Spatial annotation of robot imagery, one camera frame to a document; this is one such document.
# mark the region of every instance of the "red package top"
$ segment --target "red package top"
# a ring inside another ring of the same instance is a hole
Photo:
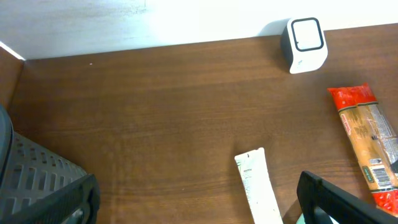
[[[361,103],[377,102],[367,83],[361,86],[329,88],[328,90],[333,96],[338,111]]]

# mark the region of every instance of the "white wall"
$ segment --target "white wall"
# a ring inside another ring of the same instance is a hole
[[[280,34],[300,15],[325,30],[395,23],[396,2],[2,0],[0,41],[26,59],[61,57]]]

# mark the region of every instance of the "perforated plastic container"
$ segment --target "perforated plastic container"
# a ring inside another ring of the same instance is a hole
[[[74,163],[15,133],[0,105],[0,220],[83,177]]]

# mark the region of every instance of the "plastic food package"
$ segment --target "plastic food package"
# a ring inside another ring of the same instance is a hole
[[[379,208],[398,217],[398,142],[367,83],[329,88]]]

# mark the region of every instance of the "barcode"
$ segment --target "barcode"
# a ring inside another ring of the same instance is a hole
[[[371,167],[371,171],[379,187],[391,187],[391,180],[384,166]]]
[[[381,159],[380,158],[378,158],[378,159],[370,159],[369,163],[372,164],[372,165],[378,165],[378,164],[381,164]]]

